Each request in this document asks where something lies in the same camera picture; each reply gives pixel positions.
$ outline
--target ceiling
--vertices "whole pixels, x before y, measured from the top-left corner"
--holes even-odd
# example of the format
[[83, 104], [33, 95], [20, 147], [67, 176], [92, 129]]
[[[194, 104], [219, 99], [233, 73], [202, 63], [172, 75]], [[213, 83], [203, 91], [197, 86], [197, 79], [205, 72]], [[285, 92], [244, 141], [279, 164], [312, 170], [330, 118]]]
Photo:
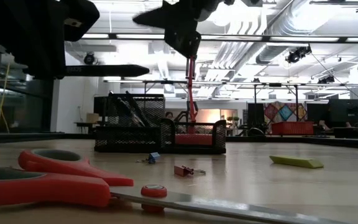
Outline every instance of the ceiling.
[[[236, 0], [231, 7], [219, 6], [218, 10], [204, 22], [198, 24], [201, 34], [270, 34], [270, 35], [346, 35], [358, 36], [358, 6], [315, 6], [310, 0], [294, 0], [288, 9], [282, 9], [290, 0], [264, 0], [263, 8], [249, 8]], [[94, 0], [100, 18], [89, 33], [163, 33], [163, 30], [139, 26], [132, 18], [140, 12], [161, 6], [162, 0]], [[282, 24], [291, 25], [290, 32]], [[349, 82], [352, 67], [358, 65], [358, 44], [311, 44], [313, 55], [298, 63], [288, 64], [285, 56], [290, 49], [299, 46], [272, 47], [252, 43], [201, 42], [197, 58], [197, 78], [205, 81], [250, 82], [255, 77], [262, 82], [310, 82], [317, 83], [319, 77], [334, 72], [342, 82]], [[69, 54], [82, 60], [86, 52], [94, 52], [103, 64], [135, 63], [150, 68], [150, 74], [139, 79], [184, 80], [186, 58], [176, 53], [162, 41], [133, 40], [80, 40], [66, 43]], [[271, 60], [257, 64], [255, 57], [261, 52], [269, 54]], [[226, 70], [214, 72], [212, 68]], [[239, 94], [233, 89], [227, 95]], [[216, 96], [220, 87], [210, 95]]]

